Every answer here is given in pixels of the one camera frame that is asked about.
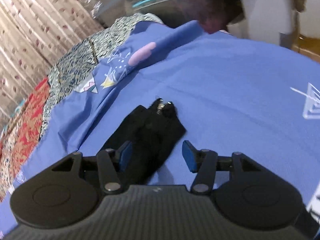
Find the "black pants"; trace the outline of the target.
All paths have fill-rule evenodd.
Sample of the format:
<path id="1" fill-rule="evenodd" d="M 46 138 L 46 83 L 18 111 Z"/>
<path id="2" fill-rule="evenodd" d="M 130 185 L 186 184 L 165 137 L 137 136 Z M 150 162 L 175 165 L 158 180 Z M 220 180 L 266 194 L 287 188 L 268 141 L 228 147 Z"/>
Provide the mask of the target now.
<path id="1" fill-rule="evenodd" d="M 172 102 L 156 99 L 150 107 L 137 106 L 107 139 L 102 149 L 117 150 L 132 143 L 132 154 L 124 171 L 117 171 L 123 186 L 145 185 L 164 164 L 186 129 Z"/>

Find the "red floral patchwork quilt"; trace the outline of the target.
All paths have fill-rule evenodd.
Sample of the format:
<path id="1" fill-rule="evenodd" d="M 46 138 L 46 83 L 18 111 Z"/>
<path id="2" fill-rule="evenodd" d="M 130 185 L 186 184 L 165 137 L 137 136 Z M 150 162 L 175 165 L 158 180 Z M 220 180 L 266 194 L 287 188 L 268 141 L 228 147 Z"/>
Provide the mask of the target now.
<path id="1" fill-rule="evenodd" d="M 1 198 L 7 194 L 22 164 L 44 135 L 53 107 L 68 96 L 95 68 L 123 44 L 138 22 L 161 23 L 157 16 L 136 13 L 115 20 L 110 27 L 73 46 L 15 109 L 1 130 Z"/>

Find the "blue patterned bedsheet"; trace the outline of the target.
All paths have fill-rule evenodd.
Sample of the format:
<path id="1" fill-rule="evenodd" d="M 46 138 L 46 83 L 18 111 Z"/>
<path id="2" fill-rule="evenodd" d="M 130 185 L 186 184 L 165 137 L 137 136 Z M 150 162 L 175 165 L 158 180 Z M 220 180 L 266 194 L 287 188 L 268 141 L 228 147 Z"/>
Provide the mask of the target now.
<path id="1" fill-rule="evenodd" d="M 10 192 L 66 155 L 95 155 L 139 105 L 171 101 L 195 146 L 242 152 L 293 184 L 319 219 L 319 64 L 289 49 L 138 23 L 51 112 Z"/>

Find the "beige floral curtain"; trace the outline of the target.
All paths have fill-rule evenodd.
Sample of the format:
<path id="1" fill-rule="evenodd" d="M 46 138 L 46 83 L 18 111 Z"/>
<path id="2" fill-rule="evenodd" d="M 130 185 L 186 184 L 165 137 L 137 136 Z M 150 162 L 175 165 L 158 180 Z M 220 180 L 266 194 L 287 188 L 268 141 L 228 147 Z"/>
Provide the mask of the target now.
<path id="1" fill-rule="evenodd" d="M 1 0 L 1 126 L 59 58 L 102 28 L 80 0 Z"/>

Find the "white storage bin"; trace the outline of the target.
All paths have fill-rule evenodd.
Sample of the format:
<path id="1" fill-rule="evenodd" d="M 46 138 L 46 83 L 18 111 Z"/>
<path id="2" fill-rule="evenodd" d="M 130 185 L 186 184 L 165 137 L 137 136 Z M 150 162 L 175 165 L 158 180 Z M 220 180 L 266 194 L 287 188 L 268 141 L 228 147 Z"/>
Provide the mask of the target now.
<path id="1" fill-rule="evenodd" d="M 243 13 L 227 25 L 230 34 L 292 48 L 298 35 L 298 12 L 294 0 L 240 1 Z"/>

